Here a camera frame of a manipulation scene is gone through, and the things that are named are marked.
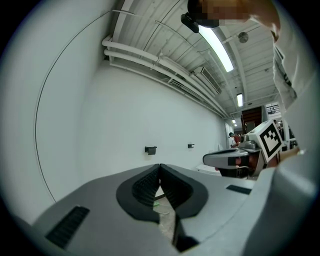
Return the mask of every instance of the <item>cloth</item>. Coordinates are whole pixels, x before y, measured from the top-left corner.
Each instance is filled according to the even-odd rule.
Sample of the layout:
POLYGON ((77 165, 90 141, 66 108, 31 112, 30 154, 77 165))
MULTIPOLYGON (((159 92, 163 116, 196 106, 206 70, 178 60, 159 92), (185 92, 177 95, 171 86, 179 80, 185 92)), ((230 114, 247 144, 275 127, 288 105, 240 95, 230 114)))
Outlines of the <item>cloth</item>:
POLYGON ((273 48, 274 83, 287 110, 309 86, 319 67, 295 22, 282 6, 274 5, 280 18, 280 33, 273 48))

